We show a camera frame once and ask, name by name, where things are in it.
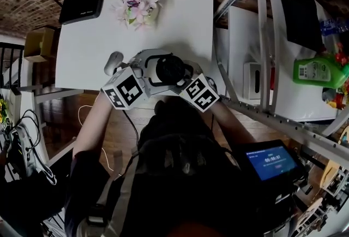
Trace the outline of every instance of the cardboard box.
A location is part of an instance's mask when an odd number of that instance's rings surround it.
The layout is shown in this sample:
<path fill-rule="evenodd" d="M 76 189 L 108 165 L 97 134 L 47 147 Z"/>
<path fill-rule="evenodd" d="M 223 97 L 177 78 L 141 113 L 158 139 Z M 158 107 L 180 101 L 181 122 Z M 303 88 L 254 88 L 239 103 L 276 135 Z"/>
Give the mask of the cardboard box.
<path fill-rule="evenodd" d="M 51 55 L 55 31 L 42 27 L 27 34 L 24 58 L 31 62 L 43 62 Z"/>

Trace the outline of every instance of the person's right arm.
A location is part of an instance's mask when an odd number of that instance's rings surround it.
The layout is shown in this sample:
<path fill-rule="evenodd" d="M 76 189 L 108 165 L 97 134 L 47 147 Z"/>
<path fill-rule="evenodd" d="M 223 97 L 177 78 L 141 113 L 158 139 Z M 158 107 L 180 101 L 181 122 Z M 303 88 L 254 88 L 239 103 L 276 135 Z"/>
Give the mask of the person's right arm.
<path fill-rule="evenodd" d="M 218 101 L 211 106 L 210 110 L 222 129 L 223 135 L 231 149 L 234 144 L 255 142 L 253 136 L 246 130 L 225 104 Z"/>

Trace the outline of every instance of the forearm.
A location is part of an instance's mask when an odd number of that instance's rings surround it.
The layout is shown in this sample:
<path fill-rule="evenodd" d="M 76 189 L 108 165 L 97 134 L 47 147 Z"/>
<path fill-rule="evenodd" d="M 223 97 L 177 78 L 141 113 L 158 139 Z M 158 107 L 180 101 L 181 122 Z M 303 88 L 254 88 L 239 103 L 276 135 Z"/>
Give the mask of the forearm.
<path fill-rule="evenodd" d="M 222 102 L 216 102 L 210 109 L 231 148 L 233 144 L 255 142 L 252 135 Z"/>
<path fill-rule="evenodd" d="M 112 104 L 104 93 L 98 95 L 76 138 L 73 158 L 81 151 L 93 150 L 100 153 L 112 108 Z"/>

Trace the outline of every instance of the water bottle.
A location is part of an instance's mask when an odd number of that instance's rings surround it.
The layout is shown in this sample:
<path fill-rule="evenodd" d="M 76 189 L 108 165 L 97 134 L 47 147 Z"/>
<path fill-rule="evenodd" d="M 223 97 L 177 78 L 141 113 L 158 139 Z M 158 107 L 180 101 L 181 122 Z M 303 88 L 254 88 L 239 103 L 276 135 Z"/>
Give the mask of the water bottle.
<path fill-rule="evenodd" d="M 323 36 L 344 33 L 349 31 L 349 20 L 338 18 L 322 21 L 320 22 L 320 29 Z"/>

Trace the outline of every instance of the timer display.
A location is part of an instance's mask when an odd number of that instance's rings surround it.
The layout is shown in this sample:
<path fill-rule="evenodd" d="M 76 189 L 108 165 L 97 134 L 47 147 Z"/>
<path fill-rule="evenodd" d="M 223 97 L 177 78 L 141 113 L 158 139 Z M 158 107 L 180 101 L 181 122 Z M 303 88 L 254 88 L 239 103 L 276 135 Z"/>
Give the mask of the timer display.
<path fill-rule="evenodd" d="M 281 175 L 297 165 L 283 146 L 246 153 L 262 181 Z"/>

